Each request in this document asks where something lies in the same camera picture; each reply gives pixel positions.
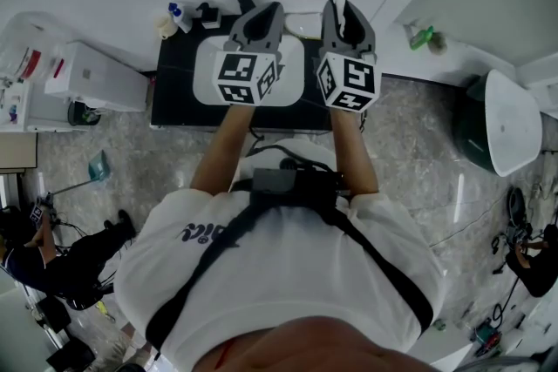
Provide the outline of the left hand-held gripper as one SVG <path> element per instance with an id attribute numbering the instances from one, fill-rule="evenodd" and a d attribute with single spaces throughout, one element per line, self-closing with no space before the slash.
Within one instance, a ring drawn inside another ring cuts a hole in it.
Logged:
<path id="1" fill-rule="evenodd" d="M 280 82 L 284 8 L 279 2 L 273 2 L 269 10 L 271 16 L 264 49 L 274 53 L 225 50 L 225 37 L 212 39 L 216 47 L 212 83 L 223 103 L 259 106 Z M 259 5 L 243 12 L 233 24 L 229 39 L 237 43 L 261 39 L 263 11 L 264 6 Z"/>

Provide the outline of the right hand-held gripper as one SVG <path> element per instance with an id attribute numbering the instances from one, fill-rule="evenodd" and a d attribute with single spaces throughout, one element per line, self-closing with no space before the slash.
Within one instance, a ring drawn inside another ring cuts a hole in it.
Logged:
<path id="1" fill-rule="evenodd" d="M 322 14 L 322 47 L 316 77 L 329 108 L 362 113 L 379 98 L 376 34 L 361 10 L 347 0 L 344 35 L 338 38 L 337 8 L 328 0 Z"/>

